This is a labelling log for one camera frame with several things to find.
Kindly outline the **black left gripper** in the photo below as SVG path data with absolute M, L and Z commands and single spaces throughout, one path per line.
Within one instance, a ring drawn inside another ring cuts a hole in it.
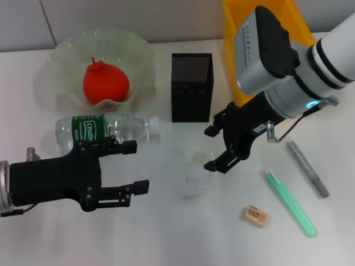
M 120 143 L 114 135 L 79 141 L 70 153 L 57 158 L 13 163 L 9 194 L 16 207 L 63 199 L 74 200 L 85 212 L 97 208 L 129 207 L 132 196 L 145 195 L 149 180 L 118 187 L 102 187 L 99 157 L 129 155 L 135 140 Z

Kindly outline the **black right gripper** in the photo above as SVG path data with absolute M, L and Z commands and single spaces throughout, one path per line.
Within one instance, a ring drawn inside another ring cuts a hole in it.
M 227 173 L 239 160 L 246 160 L 251 152 L 251 146 L 256 138 L 266 130 L 257 132 L 257 128 L 265 126 L 268 121 L 275 125 L 283 122 L 268 103 L 264 93 L 259 93 L 241 107 L 230 102 L 227 107 L 213 117 L 213 122 L 204 134 L 215 137 L 223 131 L 227 150 L 218 158 L 204 164 L 204 169 L 210 172 Z

